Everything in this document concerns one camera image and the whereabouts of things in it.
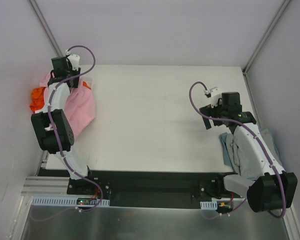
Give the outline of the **pink t shirt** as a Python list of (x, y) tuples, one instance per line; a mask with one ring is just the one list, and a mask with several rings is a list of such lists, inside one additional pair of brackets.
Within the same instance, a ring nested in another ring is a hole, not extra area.
[[(45, 87), (44, 103), (48, 101), (49, 79), (50, 75), (47, 74), (45, 79), (39, 83), (38, 87)], [(96, 101), (92, 89), (84, 87), (81, 78), (79, 79), (78, 88), (74, 88), (70, 91), (70, 95), (66, 100), (64, 113), (75, 138), (96, 118)]]

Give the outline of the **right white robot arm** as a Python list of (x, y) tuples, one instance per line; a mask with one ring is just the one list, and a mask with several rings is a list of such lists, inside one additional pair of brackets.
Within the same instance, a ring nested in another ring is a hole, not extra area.
[(223, 177), (215, 184), (215, 193), (222, 198), (232, 192), (247, 199), (250, 208), (272, 213), (291, 207), (298, 179), (293, 172), (286, 172), (271, 153), (249, 111), (243, 111), (238, 92), (220, 92), (218, 88), (205, 90), (210, 104), (199, 109), (206, 129), (226, 126), (232, 134), (232, 148), (248, 161), (252, 172)]

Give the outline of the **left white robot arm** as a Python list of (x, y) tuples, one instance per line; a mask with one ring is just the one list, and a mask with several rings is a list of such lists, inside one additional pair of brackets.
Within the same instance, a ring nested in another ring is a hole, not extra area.
[(31, 123), (40, 148), (58, 158), (69, 172), (70, 184), (89, 195), (95, 191), (96, 182), (73, 148), (75, 136), (65, 114), (71, 90), (79, 84), (81, 68), (73, 67), (69, 56), (55, 57), (51, 62), (48, 95), (43, 108), (31, 115)]

